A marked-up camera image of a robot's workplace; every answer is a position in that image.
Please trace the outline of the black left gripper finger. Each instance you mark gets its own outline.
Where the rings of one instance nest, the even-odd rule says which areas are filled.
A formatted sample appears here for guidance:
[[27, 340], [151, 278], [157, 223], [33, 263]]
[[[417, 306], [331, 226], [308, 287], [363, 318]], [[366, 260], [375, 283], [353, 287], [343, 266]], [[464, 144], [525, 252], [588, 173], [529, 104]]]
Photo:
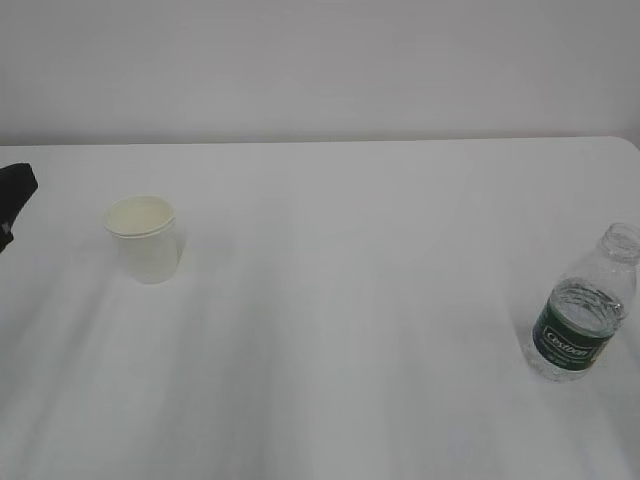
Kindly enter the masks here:
[[16, 163], [1, 168], [0, 252], [14, 240], [14, 222], [37, 189], [38, 182], [29, 163]]

